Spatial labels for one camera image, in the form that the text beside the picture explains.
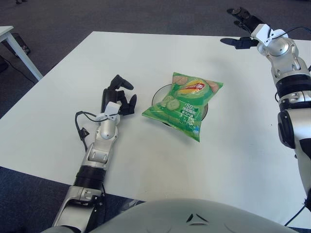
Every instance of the green snack bag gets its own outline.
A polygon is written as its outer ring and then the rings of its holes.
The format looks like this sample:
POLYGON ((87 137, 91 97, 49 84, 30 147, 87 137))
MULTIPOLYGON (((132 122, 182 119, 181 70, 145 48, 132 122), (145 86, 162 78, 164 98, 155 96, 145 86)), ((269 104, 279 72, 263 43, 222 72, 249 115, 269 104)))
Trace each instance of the green snack bag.
POLYGON ((204 107, 222 86, 223 83, 174 72, 169 93, 142 115, 162 121, 200 142, 204 107))

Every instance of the black cable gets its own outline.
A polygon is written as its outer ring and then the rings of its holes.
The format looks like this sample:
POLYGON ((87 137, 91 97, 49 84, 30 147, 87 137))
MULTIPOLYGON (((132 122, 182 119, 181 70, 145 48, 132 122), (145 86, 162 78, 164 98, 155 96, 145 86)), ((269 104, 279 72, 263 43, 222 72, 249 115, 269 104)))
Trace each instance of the black cable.
POLYGON ((83 114, 90 120, 90 121, 93 121, 93 122, 102 122, 102 121, 105 121, 105 120, 108 120, 108 118, 104 119, 104 120, 92 120, 91 118, 88 117, 88 115, 91 115, 93 117, 96 117, 96 115, 92 114, 92 113, 88 113, 88 112, 83 112, 83 114))
POLYGON ((274 38, 272 38, 272 39, 277 39, 277 38, 279 38, 279 37, 281 37, 281 36, 283 36, 283 35, 285 35, 285 34, 291 32, 291 31, 296 30, 296 29, 299 29, 299 28, 302 28, 302 29, 306 30, 307 32, 311 33, 311 29, 310 29, 310 28, 307 28, 307 27, 303 27, 303 26, 292 27, 292 28, 289 28, 285 33, 283 33, 283 34, 281 34, 281 35, 278 35, 277 37, 274 37, 274 38))
POLYGON ((277 95, 277 92, 276 92, 276 94, 274 95, 274 99, 276 100, 276 102, 278 102, 278 100, 276 99, 276 95, 277 95))
POLYGON ((301 211, 303 211, 303 209, 304 209, 305 207, 306 207, 306 206, 304 205, 304 206, 297 212, 297 214, 295 214, 287 223, 285 223, 284 226, 287 227, 287 225, 290 224, 290 222, 293 221, 293 220, 295 219, 295 217, 297 217, 298 214, 300 214, 301 211))
POLYGON ((80 130, 78 121, 77 121, 78 116, 81 115, 81 114, 82 114, 82 112, 77 112, 77 113, 76 113, 76 116, 75 116, 75 119, 74 119, 74 123, 75 123, 75 125, 76 125, 77 131, 78 131, 78 134, 79 134, 79 137, 80 137, 81 141, 83 142, 84 149, 87 151, 86 141, 84 140, 84 137, 82 136, 82 133, 81 133, 81 130, 80 130))
POLYGON ((28 78, 23 72, 21 72, 19 69, 17 69, 17 68, 15 68, 13 65, 12 65, 12 63, 10 62, 10 61, 8 61, 8 60, 6 60, 4 57, 2 57, 7 63, 9 63, 10 64, 10 66, 14 69, 14 70, 16 70, 16 71, 18 71, 19 73, 21 73, 28 81, 30 81, 30 82, 32 82, 34 85, 35 85, 35 82, 34 81, 32 81, 30 78, 28 78))

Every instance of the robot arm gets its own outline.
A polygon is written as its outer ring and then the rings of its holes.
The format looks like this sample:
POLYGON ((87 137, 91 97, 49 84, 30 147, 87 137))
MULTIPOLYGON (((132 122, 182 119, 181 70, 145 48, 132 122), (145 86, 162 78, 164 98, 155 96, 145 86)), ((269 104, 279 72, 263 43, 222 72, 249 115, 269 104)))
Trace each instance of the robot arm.
POLYGON ((130 102, 120 87, 133 89, 133 86, 119 75, 103 92, 101 113, 95 117, 100 125, 92 143, 83 158, 74 185, 70 186, 57 213, 53 228, 46 232, 89 232, 95 227, 97 213, 104 205, 104 176, 111 161, 113 144, 118 138, 117 124, 120 115, 134 113, 136 95, 130 102))
POLYGON ((311 210, 311 75, 298 54, 295 42, 281 30, 271 27, 244 8, 228 9, 238 19, 235 24, 250 32, 240 40, 221 39, 237 49, 257 46, 272 65, 271 73, 279 96, 278 132, 281 142, 295 150, 299 172, 311 210))

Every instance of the gray carpet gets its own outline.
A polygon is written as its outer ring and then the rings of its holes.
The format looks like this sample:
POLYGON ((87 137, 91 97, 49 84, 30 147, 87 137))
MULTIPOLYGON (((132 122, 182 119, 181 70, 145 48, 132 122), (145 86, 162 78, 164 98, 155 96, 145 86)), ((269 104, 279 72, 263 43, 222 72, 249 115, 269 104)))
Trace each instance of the gray carpet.
MULTIPOLYGON (((247 36, 226 13, 236 6, 247 8, 275 29, 311 27, 309 0, 29 0, 21 5, 0 0, 0 24, 15 27, 13 32, 30 47, 29 57, 45 75, 92 31, 247 36)), ((290 36, 311 39, 303 30, 290 36)), ((0 46, 0 55, 35 81, 4 46, 0 46)), ((11 67, 1 73, 0 117, 31 87, 11 67)), ((0 185, 0 232, 24 227, 28 233, 38 233, 48 228, 68 188, 5 168, 0 169, 0 185)), ((123 202, 123 198, 108 196, 108 219, 123 202)))

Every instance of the white table leg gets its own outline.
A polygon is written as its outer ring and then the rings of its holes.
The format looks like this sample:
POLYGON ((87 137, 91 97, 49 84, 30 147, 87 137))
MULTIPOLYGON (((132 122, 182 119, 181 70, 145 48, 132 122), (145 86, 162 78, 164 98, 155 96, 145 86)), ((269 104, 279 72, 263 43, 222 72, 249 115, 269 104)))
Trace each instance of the white table leg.
POLYGON ((33 62, 29 59, 29 57, 25 54, 24 50, 20 47, 20 45, 17 43, 17 41, 14 39, 14 37, 11 35, 10 32, 6 33, 7 38, 6 41, 9 43, 9 45, 12 47, 12 49, 16 52, 16 54, 19 56, 19 58, 23 61, 23 63, 28 67, 28 69, 32 72, 32 74, 38 79, 43 78, 40 71, 35 67, 33 62))

